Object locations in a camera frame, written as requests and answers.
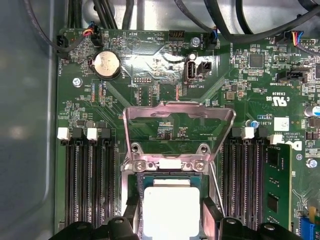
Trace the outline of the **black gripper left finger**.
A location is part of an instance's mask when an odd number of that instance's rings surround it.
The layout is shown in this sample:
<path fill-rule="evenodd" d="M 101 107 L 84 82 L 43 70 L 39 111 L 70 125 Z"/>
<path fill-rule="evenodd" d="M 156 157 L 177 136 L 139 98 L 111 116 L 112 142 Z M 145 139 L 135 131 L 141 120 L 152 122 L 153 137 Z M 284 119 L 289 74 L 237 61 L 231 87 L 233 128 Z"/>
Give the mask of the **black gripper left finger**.
<path fill-rule="evenodd" d="M 52 236 L 53 240 L 138 240 L 133 224 L 139 207 L 139 197 L 127 200 L 123 216 L 114 216 L 106 224 L 94 228 L 89 222 L 78 221 Z"/>

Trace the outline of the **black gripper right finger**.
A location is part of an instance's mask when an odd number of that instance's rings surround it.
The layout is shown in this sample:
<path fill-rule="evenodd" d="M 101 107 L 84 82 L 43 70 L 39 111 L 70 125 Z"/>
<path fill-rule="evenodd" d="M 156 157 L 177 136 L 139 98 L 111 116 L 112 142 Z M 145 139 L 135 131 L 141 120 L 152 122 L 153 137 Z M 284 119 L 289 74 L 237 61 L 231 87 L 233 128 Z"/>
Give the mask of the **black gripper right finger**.
<path fill-rule="evenodd" d="M 202 200 L 202 228 L 208 240 L 299 240 L 286 228 L 265 222 L 256 230 L 233 217 L 223 217 L 210 197 Z"/>

